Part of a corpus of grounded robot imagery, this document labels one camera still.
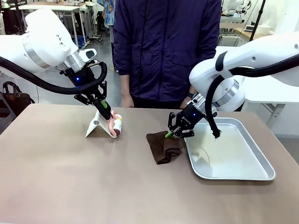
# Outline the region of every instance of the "blue patterned shirt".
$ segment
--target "blue patterned shirt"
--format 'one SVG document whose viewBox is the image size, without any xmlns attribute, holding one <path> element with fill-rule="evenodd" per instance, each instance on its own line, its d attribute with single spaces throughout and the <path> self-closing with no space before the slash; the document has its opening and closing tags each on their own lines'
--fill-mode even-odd
<svg viewBox="0 0 299 224">
<path fill-rule="evenodd" d="M 97 0 L 97 2 L 104 7 L 106 17 L 105 17 L 105 27 L 114 25 L 114 12 L 115 12 L 115 0 Z"/>
</svg>

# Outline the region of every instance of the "metal tray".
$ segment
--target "metal tray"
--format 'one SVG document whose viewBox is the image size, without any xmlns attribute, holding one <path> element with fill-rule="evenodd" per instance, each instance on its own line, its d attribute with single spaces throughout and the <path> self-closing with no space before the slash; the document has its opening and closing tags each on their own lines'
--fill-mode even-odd
<svg viewBox="0 0 299 224">
<path fill-rule="evenodd" d="M 243 124 L 233 118 L 215 118 L 221 136 L 215 140 L 206 120 L 186 138 L 194 172 L 209 180 L 270 181 L 275 171 Z"/>
</svg>

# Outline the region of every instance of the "navy blue jacket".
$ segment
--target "navy blue jacket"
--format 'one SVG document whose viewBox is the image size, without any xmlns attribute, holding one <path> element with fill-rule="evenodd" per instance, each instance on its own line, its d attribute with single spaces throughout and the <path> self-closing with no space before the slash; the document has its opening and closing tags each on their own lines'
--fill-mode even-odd
<svg viewBox="0 0 299 224">
<path fill-rule="evenodd" d="M 131 95 L 184 99 L 192 68 L 215 55 L 221 0 L 116 0 L 115 7 L 114 63 L 130 75 Z"/>
</svg>

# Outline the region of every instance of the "white stand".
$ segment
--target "white stand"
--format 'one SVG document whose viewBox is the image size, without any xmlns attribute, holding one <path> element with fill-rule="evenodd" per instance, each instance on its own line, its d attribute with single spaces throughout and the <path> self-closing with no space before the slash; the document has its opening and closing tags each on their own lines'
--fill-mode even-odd
<svg viewBox="0 0 299 224">
<path fill-rule="evenodd" d="M 110 130 L 109 130 L 109 120 L 104 119 L 102 117 L 102 115 L 99 113 L 98 110 L 95 113 L 94 118 L 92 119 L 92 121 L 89 124 L 89 127 L 87 129 L 85 137 L 87 137 L 97 126 L 100 126 L 105 132 L 107 132 L 107 134 L 110 135 L 111 138 L 115 139 L 117 137 L 117 136 L 113 136 L 110 133 Z"/>
</svg>

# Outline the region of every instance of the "folded cloth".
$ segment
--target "folded cloth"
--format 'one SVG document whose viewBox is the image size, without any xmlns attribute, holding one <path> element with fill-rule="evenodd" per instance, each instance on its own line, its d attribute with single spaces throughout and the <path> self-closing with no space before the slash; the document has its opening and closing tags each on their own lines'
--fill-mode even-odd
<svg viewBox="0 0 299 224">
<path fill-rule="evenodd" d="M 180 139 L 173 137 L 165 138 L 167 133 L 167 131 L 164 131 L 146 135 L 151 152 L 158 165 L 173 161 L 181 155 L 182 148 L 184 148 Z"/>
</svg>

